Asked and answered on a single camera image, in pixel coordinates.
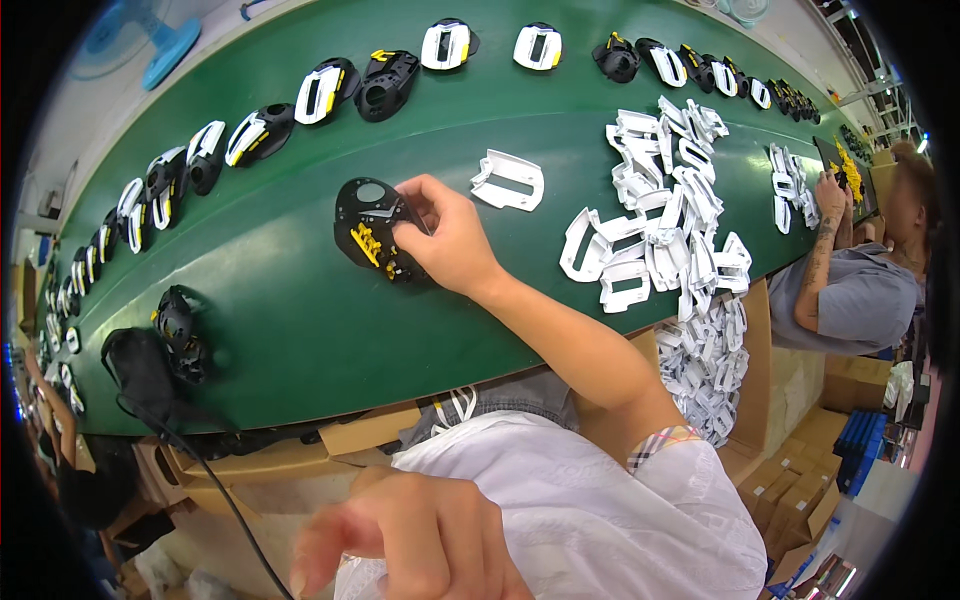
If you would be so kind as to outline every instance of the gray shirt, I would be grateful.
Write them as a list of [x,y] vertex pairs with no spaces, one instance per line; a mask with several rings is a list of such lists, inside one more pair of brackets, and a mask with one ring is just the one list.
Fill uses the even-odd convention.
[[885,252],[876,243],[833,251],[827,287],[820,290],[816,333],[793,318],[810,255],[774,275],[770,279],[774,346],[850,356],[895,346],[922,297],[913,273],[879,256]]

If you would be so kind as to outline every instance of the pile of white plastic parts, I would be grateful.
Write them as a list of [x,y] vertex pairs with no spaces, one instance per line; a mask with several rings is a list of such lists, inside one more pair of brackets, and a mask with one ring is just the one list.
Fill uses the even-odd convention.
[[786,146],[779,148],[770,144],[770,164],[774,167],[774,222],[780,233],[790,232],[790,208],[804,212],[804,222],[808,228],[814,229],[820,225],[817,216],[817,205],[813,194],[806,188],[806,172],[800,165],[799,156],[790,155]]
[[[657,292],[680,289],[677,319],[657,327],[660,376],[690,424],[719,447],[733,427],[749,359],[739,298],[750,287],[750,253],[734,232],[720,249],[713,239],[724,210],[713,193],[713,143],[730,131],[715,110],[692,100],[680,109],[661,96],[659,106],[659,117],[620,110],[616,123],[606,127],[607,140],[623,157],[612,169],[613,186],[633,214],[601,221],[597,210],[585,207],[566,230],[560,266],[575,281],[600,281],[608,313],[646,301],[651,286]],[[652,216],[658,209],[660,216]],[[575,269],[589,228],[593,234]],[[621,242],[628,238],[634,243]],[[623,247],[614,249],[617,242]],[[631,279],[633,289],[613,290]],[[715,299],[718,289],[728,293]]]

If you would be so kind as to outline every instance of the gray shorts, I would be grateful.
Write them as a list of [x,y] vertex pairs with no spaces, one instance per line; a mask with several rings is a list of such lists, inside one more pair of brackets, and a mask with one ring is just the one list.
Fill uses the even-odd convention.
[[[577,413],[573,402],[569,398],[570,386],[566,385],[556,373],[546,365],[534,367],[524,372],[508,375],[479,383],[473,386],[476,389],[476,405],[471,417],[479,417],[495,411],[520,411],[538,415],[552,420],[564,429],[576,432],[579,429]],[[471,392],[462,389],[467,396]],[[461,422],[460,415],[453,405],[450,394],[437,396],[441,401],[441,409],[450,427]],[[444,427],[432,403],[420,408],[420,420],[409,429],[400,431],[401,449],[419,444],[433,437],[434,425]]]

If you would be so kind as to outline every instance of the white drawstring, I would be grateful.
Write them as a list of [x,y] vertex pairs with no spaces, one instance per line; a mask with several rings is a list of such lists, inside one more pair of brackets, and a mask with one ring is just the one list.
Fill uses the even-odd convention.
[[[461,405],[461,400],[467,404],[465,409]],[[474,386],[466,386],[466,388],[457,388],[456,390],[450,391],[450,401],[453,403],[454,410],[457,411],[457,416],[460,417],[460,422],[464,422],[473,416],[473,409],[477,405],[477,389]],[[433,401],[433,408],[437,411],[437,417],[440,419],[439,424],[435,424],[430,428],[430,436],[436,436],[440,433],[448,431],[450,429],[450,423],[446,420],[446,415],[444,414],[444,407],[439,400]]]

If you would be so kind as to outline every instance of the white shirt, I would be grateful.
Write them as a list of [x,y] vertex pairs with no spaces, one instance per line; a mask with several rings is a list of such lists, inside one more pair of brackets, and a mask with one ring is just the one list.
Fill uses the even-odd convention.
[[[763,539],[703,441],[662,447],[631,474],[550,420],[498,411],[393,464],[476,482],[503,511],[510,556],[538,598],[754,600],[763,585]],[[386,572],[384,561],[350,559],[334,598],[379,598]]]

